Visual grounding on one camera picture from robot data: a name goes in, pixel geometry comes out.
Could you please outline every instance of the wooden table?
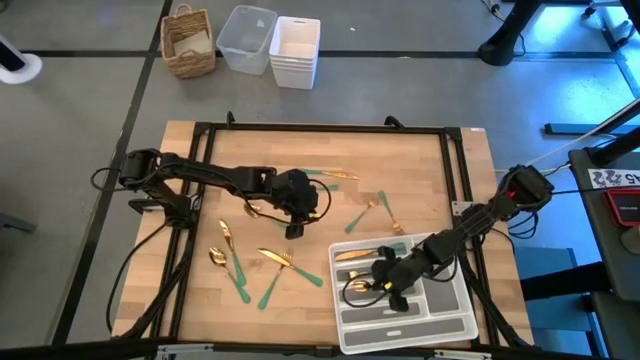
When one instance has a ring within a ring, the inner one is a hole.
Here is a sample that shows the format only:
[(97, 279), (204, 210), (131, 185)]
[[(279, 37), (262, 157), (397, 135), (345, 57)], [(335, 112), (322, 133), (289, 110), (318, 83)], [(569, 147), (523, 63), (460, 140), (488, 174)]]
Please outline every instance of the wooden table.
[[(160, 150), (186, 157), (193, 128), (193, 122), (169, 122)], [(496, 189), (486, 134), (483, 129), (465, 128), (462, 135), (474, 200), (486, 201)], [(453, 144), (450, 148), (455, 159)], [(284, 231), (270, 221), (250, 218), (242, 209), (241, 199), (224, 190), (208, 187), (179, 340), (338, 345), (327, 248), (334, 242), (393, 234), (391, 221), (382, 206), (372, 209), (351, 234), (344, 232), (347, 223), (366, 207), (367, 200), (378, 190), (384, 190), (394, 214), (408, 233), (437, 232), (451, 226), (442, 154), (438, 137), (434, 135), (217, 131), (212, 163), (225, 167), (274, 166), (278, 171), (297, 167), (341, 169), (357, 174), (361, 180), (319, 176), (318, 179), (327, 185), (337, 184), (340, 188), (332, 192), (333, 204), (327, 216), (306, 226), (304, 237), (293, 241), (286, 240)], [(460, 194), (460, 179), (455, 168), (456, 187)], [(177, 192), (181, 181), (173, 180), (169, 184)], [(320, 192), (318, 211), (322, 211), (326, 203), (326, 195)], [(164, 214), (159, 211), (145, 214), (137, 241), (162, 224), (163, 218)], [(236, 251), (247, 277), (245, 289), (252, 298), (249, 305), (242, 303), (226, 273), (215, 268), (208, 257), (207, 251), (211, 246), (228, 253), (218, 225), (219, 218), (229, 224), (234, 235)], [(497, 224), (496, 228), (506, 231), (504, 224)], [(170, 229), (163, 230), (133, 256), (114, 334), (129, 329), (157, 293), (170, 233)], [(267, 309), (258, 310), (257, 304), (279, 267), (258, 253), (258, 247), (280, 253), (291, 247), (295, 262), (321, 277), (325, 285), (318, 288), (285, 269)], [(511, 245), (504, 237), (490, 232), (483, 250), (494, 301), (519, 335), (533, 343)], [(170, 299), (161, 335), (168, 332), (172, 303)], [(479, 311), (482, 307), (477, 300), (475, 306), (480, 340), (487, 343), (483, 313)], [(468, 344), (447, 345), (465, 347)]]

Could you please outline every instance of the label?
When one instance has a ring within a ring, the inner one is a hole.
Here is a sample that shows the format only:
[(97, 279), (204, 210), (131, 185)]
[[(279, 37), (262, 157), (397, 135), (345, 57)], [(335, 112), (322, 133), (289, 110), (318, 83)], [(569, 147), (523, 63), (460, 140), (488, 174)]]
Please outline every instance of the label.
[(617, 186), (640, 186), (640, 170), (589, 169), (591, 186), (594, 188)]

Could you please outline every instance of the white plastic container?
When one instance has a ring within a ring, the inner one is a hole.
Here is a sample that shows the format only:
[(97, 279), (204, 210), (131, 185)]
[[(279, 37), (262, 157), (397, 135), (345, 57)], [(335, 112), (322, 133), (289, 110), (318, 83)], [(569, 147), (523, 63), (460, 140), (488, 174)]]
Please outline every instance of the white plastic container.
[[(397, 256), (405, 256), (411, 248), (429, 234), (396, 236), (382, 239), (335, 243), (329, 246), (331, 285), (338, 325), (340, 349), (347, 355), (423, 346), (449, 341), (469, 340), (478, 336), (478, 325), (471, 306), (462, 271), (450, 282), (440, 283), (422, 279), (405, 290), (409, 303), (406, 313), (389, 308), (388, 297), (367, 308), (352, 308), (342, 299), (342, 288), (350, 271), (369, 272), (378, 254), (351, 260), (335, 261), (336, 255), (379, 246), (393, 246)], [(438, 278), (447, 278), (453, 265)], [(347, 289), (346, 295), (354, 304), (364, 304), (377, 298), (377, 292), (358, 293)]]
[(310, 90), (318, 65), (320, 20), (278, 17), (269, 57), (280, 87)]
[(269, 45), (277, 14), (255, 6), (236, 6), (216, 45), (231, 70), (262, 75), (269, 62)]

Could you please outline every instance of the black table leg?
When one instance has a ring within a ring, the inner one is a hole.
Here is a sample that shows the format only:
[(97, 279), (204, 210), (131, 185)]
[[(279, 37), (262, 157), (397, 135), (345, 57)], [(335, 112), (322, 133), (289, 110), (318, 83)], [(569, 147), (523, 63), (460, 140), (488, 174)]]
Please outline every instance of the black table leg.
[(504, 24), (478, 49), (478, 56), (489, 65), (505, 66), (513, 60), (513, 47), (540, 7), (539, 0), (518, 0)]
[(602, 261), (520, 280), (520, 285), (525, 301), (611, 290), (611, 283)]
[(0, 228), (13, 228), (17, 230), (24, 231), (26, 233), (33, 233), (36, 231), (36, 226), (28, 223), (24, 220), (20, 220), (13, 216), (9, 216), (3, 213), (0, 213)]

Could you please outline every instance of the gray floor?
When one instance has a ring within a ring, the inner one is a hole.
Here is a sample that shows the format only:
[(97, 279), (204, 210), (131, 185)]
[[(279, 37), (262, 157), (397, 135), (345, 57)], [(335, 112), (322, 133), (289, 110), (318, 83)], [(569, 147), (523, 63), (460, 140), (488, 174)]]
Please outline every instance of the gray floor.
[[(20, 49), (146, 50), (162, 3), (14, 0), (0, 14), (0, 33)], [(239, 2), (191, 4), (208, 8), (219, 33)], [(245, 4), (321, 19), (322, 50), (474, 51), (499, 27), (475, 0)], [(510, 6), (503, 9), (506, 13)], [(601, 18), (581, 21), (582, 11), (542, 8), (523, 33), (527, 50), (608, 52)], [(603, 18), (612, 27), (624, 20)], [(634, 39), (624, 50), (633, 71), (636, 47), (640, 42)], [(141, 58), (45, 58), (43, 74), (34, 82), (0, 85), (0, 211), (39, 226), (32, 236), (0, 232), (0, 323), (8, 325), (0, 330), (2, 348), (49, 341), (97, 196), (88, 177), (109, 163), (142, 63)], [(220, 121), (227, 110), (238, 121), (253, 122), (380, 124), (393, 114), (407, 125), (484, 127), (495, 166), (505, 169), (571, 140), (543, 136), (544, 123), (598, 123), (632, 99), (618, 65), (609, 59), (517, 59), (496, 68), (476, 59), (321, 58), (312, 91), (278, 88), (270, 69), (261, 77), (232, 72), (221, 58), (212, 74), (181, 81), (157, 59), (129, 149), (157, 147), (168, 120)], [(564, 161), (566, 154), (560, 153), (538, 165)], [(568, 171), (552, 179), (559, 189), (575, 187)], [(70, 341), (108, 337), (106, 299), (139, 222), (126, 205), (129, 198), (114, 196)], [(541, 212), (536, 237), (516, 245), (572, 247), (579, 263), (599, 259), (574, 195), (554, 199)]]

